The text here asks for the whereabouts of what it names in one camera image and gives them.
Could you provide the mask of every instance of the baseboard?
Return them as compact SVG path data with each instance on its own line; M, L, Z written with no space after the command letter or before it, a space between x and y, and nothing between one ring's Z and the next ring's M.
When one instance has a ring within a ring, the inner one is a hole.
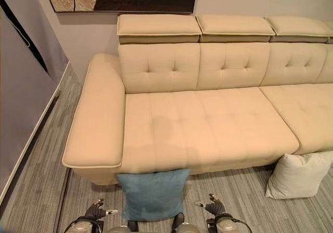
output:
M52 96L51 96L51 99L49 100L48 104L46 105L46 107L45 107L45 109L44 109L44 111L43 111L43 113L42 113L40 119L38 120L38 122L37 122L37 124L36 124L34 130L32 131L32 133L31 133L31 135L30 135L30 137L29 137L29 139L28 139L28 141L27 141L27 143L26 143L25 146L24 146L24 148L23 148L23 150L22 150L22 153L21 153L21 155L20 155L18 161L16 162L16 164L15 164L15 166L14 166L13 171L11 172L11 174L10 174L10 176L9 176L9 179L8 179L6 185L5 185L5 188L4 188L4 190L2 191L1 196L0 196L0 204L2 203L2 201L3 201L3 199L4 199L5 195L6 195L6 192L7 192L8 188L9 188L9 185L10 185L11 181L13 180L13 178L14 178L14 176L15 176L15 173L16 173L16 171L17 171L17 169L18 169L18 167L19 167L19 165L20 165L20 163L21 163L21 161L22 161L22 159L23 159L23 157L24 157L24 155L25 155L25 153L26 153L26 151L27 151L27 149L28 149L28 147L29 147L29 145L30 145L32 139L33 139L33 137L35 136L35 134L36 134L36 132L37 132L37 130L38 130L38 128L39 128L39 126L40 126L40 124L41 124L41 122L42 122L44 116L45 116L45 114L47 113L47 110L50 108L50 105L52 104L54 98L57 97L57 96L59 95L59 86L60 86L60 84L61 84L61 82L62 82L62 79L63 79L63 77L64 77L64 75L65 75L65 72L66 72L67 69L68 69L68 65L69 65L69 61L68 61L68 63L67 63L67 66L66 66L66 68L65 68L65 70L64 70L64 72L63 72L63 75L62 75L62 77L61 77L61 80L60 80L60 82L59 82L59 84L58 84L56 90L53 92L53 94L52 94Z

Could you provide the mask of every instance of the tufted cushion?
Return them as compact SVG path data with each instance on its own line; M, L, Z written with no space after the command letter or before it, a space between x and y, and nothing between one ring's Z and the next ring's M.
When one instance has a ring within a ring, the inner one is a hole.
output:
M265 19L276 33L271 37L271 42L327 42L330 29L323 21L294 16L271 16Z
M268 42L275 35L261 17L197 15L202 30L201 42Z
M268 43L200 43L198 90L258 86L264 76Z
M129 94L119 173L249 167L298 146L258 87Z
M120 43L197 42L200 34L193 16L120 15L117 22Z
M313 83L327 54L326 44L269 43L269 46L270 60L263 86Z
M127 94L194 90L198 43L119 45L122 80Z
M315 83L333 83L333 45L325 45L327 54L324 66Z
M295 154L333 150L333 84L260 87L298 137Z

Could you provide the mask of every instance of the sectional sofa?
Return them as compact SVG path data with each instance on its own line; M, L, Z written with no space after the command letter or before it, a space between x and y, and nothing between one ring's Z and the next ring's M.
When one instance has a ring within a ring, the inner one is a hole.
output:
M117 173L261 166L333 150L333 30L300 17L121 15L89 68L62 162Z

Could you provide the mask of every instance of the gray carpet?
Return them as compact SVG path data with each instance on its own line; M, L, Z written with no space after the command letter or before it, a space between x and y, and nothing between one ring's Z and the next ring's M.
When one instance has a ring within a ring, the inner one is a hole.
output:
M229 170L191 176L184 192L184 212L186 221L196 225L201 233L208 232L206 218L210 215L194 206L195 200L209 202L208 193L213 192L225 204L228 213L246 221L253 232L333 232L333 170L324 178L319 192L308 199L273 200L264 196L265 186L270 176L263 167L243 170ZM97 186L70 175L68 193L61 217L64 229L70 221L84 214L86 208L98 199L105 198L105 208L119 209L125 205L125 198L119 186ZM107 229L126 225L121 214L105 219ZM143 232L171 232L172 220L140 223ZM246 227L240 225L242 232Z
M69 66L55 102L35 144L27 151L27 161L16 185L2 204L1 225L5 232L52 233L66 168L62 152L81 93L81 84Z
M2 226L9 232L52 232L66 168L61 165L71 120L81 87L71 68L61 85L61 94L24 166L14 191L4 208ZM318 194L309 199L273 200L264 191L270 172L263 167L230 170L191 176L184 192L186 221L207 233L210 215L195 207L195 200L209 202L213 192L224 202L227 212L246 221L253 232L333 232L333 169L321 183ZM96 186L70 174L60 218L60 231L83 215L90 204L105 198L105 208L119 209L125 198L118 186ZM105 231L125 224L121 214L105 219ZM169 233L172 220L140 223L142 231Z

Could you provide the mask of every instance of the blue pillow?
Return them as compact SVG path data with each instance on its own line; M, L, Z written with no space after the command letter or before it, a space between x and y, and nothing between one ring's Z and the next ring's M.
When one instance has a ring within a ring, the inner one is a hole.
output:
M190 169L149 174L118 174L126 196L122 216L157 221L183 212L182 192Z

